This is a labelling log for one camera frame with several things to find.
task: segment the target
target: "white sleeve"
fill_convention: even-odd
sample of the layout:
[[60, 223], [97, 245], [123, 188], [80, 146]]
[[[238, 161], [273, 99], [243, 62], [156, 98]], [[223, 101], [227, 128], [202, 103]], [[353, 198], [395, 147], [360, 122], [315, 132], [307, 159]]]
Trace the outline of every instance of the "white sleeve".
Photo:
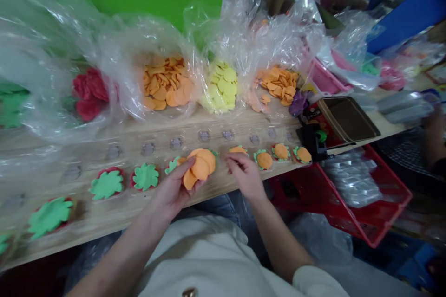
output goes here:
[[296, 270], [293, 287], [306, 297], [348, 297], [333, 277], [314, 266], [303, 266]]

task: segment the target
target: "purple object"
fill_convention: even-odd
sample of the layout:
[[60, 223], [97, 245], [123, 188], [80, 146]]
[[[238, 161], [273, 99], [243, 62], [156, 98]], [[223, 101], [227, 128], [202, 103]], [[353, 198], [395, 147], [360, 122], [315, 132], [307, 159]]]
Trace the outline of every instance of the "purple object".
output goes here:
[[307, 100], [307, 96], [303, 95], [299, 90], [294, 94], [294, 100], [290, 107], [288, 108], [288, 112], [293, 117], [298, 117], [306, 107], [308, 107], [309, 103]]

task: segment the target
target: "hand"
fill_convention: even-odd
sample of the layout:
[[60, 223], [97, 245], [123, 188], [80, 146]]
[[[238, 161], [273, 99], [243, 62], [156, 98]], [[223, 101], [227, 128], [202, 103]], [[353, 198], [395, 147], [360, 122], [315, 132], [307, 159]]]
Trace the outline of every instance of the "hand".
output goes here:
[[423, 125], [428, 137], [443, 140], [443, 134], [446, 130], [443, 108], [441, 106], [436, 106], [434, 112], [424, 119]]
[[224, 159], [230, 174], [236, 177], [240, 191], [250, 202], [268, 200], [255, 162], [244, 153], [228, 153]]
[[168, 217], [170, 220], [174, 219], [205, 182], [198, 180], [191, 190], [187, 190], [182, 185], [183, 175], [193, 166], [194, 162], [195, 158], [192, 157], [176, 167], [155, 189], [148, 205], [155, 207], [155, 211], [160, 215]]

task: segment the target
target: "person's left hand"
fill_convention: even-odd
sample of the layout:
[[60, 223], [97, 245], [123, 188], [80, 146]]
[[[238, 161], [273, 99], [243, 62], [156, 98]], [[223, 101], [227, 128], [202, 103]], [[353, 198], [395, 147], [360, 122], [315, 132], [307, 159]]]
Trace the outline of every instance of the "person's left hand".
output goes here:
[[198, 180], [191, 190], [187, 190], [182, 185], [184, 174], [194, 162], [195, 158], [192, 157], [170, 172], [155, 189], [149, 206], [155, 207], [156, 212], [166, 215], [170, 220], [174, 219], [205, 182]]

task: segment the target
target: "button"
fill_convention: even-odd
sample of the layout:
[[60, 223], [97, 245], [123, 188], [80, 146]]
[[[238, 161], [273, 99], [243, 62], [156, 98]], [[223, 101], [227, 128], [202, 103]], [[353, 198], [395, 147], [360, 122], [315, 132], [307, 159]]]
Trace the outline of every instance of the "button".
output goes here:
[[187, 288], [183, 291], [182, 297], [198, 297], [198, 290], [196, 288]]

